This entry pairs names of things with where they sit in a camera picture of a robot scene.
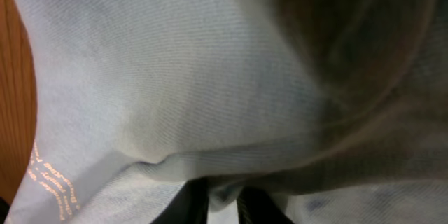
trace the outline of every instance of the fabric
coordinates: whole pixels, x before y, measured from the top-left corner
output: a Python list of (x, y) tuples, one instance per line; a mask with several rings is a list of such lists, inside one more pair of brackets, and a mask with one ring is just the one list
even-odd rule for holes
[(150, 223), (206, 176), (296, 223), (445, 223), (448, 0), (16, 0), (36, 140), (6, 223)]

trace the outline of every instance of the wooden surface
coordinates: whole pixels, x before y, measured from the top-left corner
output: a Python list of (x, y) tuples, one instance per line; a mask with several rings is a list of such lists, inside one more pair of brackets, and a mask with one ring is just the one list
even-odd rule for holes
[(0, 197), (22, 180), (36, 129), (36, 85), (27, 35), (13, 0), (0, 0)]

